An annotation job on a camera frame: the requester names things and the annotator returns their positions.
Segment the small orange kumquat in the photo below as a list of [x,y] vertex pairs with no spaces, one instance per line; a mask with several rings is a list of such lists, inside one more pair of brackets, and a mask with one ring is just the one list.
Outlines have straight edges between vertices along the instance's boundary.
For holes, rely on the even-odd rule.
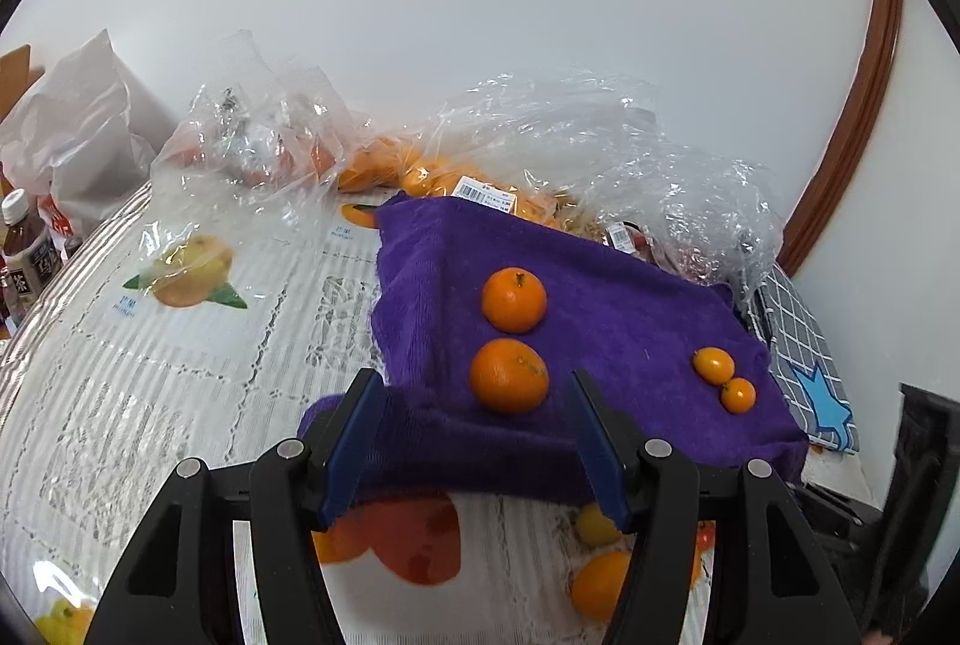
[[736,376],[736,363],[729,352],[720,347],[702,347],[693,354],[695,372],[709,385],[724,386]]

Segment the orange mandarin with stem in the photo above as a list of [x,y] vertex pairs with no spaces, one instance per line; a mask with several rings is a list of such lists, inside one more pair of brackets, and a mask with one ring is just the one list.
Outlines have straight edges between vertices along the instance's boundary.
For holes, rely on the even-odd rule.
[[469,386],[485,408],[524,414],[545,401],[550,374],[534,347],[514,338],[496,338],[483,344],[473,356]]

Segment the grey checked star cloth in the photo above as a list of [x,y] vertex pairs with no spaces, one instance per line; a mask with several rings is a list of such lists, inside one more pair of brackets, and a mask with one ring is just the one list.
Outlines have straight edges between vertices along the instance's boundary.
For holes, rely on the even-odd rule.
[[771,377],[807,439],[832,452],[859,452],[859,429],[827,338],[781,266],[766,274],[740,318],[768,347]]

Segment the white fruit-print tablecloth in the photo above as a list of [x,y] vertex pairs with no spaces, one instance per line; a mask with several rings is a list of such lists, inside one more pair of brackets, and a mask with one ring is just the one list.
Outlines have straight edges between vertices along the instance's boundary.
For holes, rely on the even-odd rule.
[[[239,307],[135,291],[142,212],[65,266],[2,364],[2,572],[26,613],[91,606],[174,464],[228,466],[291,437],[320,398],[379,367],[379,237],[322,196],[311,229],[236,250]],[[597,643],[569,584],[589,551],[573,510],[459,494],[460,567],[416,585],[373,553],[324,572],[352,643]]]

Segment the dark tea bottle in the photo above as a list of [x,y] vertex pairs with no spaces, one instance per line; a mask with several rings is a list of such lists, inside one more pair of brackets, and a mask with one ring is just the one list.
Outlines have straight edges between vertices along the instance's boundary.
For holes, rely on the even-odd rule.
[[50,281],[57,278],[64,260],[49,228],[22,188],[15,188],[3,198],[2,218],[7,231],[2,244],[3,262],[20,304],[29,310]]

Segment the clear bag of longans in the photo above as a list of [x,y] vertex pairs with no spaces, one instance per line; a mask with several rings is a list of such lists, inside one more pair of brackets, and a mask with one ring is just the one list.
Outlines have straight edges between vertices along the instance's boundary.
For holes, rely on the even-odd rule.
[[581,193],[597,221],[640,228],[654,262],[704,286],[726,284],[742,305],[775,264],[781,214],[763,167],[626,130]]

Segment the purple towel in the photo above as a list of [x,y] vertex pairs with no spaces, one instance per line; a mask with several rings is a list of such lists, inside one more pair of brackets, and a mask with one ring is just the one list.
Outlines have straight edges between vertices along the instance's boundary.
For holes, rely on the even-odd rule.
[[[771,379],[768,349],[740,324],[727,287],[697,286],[459,198],[398,195],[376,221],[381,297],[371,325],[387,400],[360,499],[455,491],[590,502],[563,401],[576,369],[645,434],[698,463],[763,458],[782,478],[799,479],[807,437]],[[470,361],[498,335],[483,319],[482,287],[505,266],[534,273],[548,297],[544,319],[524,341],[547,364],[550,390],[519,416],[483,408],[469,388]],[[748,413],[727,413],[721,387],[693,369],[693,354],[709,346],[729,352],[736,377],[754,384]]]

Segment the brown wooden trim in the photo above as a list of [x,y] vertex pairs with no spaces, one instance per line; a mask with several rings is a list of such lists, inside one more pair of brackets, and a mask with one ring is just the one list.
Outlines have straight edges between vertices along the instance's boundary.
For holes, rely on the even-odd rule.
[[903,24],[903,1],[871,0],[856,73],[822,159],[784,228],[779,266],[794,276],[843,202],[884,104]]

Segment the white plastic bag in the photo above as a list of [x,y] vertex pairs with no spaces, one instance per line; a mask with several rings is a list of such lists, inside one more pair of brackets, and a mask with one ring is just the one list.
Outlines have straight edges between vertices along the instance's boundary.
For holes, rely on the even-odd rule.
[[26,92],[2,124],[2,166],[86,237],[149,179],[176,118],[99,32]]

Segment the clear bag of mandarins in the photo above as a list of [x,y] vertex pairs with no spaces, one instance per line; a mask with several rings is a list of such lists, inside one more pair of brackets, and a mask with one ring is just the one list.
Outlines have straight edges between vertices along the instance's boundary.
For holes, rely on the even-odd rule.
[[203,85],[149,178],[156,200],[293,206],[337,180],[370,125],[317,65],[268,65],[247,29],[203,59]]

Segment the clear bag of kumquats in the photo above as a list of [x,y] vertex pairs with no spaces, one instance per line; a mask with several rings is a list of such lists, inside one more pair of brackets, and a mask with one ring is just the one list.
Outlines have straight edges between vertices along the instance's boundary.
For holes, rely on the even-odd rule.
[[514,196],[517,216],[555,223],[589,184],[656,141],[654,104],[654,86],[623,74],[497,74],[418,124],[366,131],[337,188],[449,196],[470,177]]

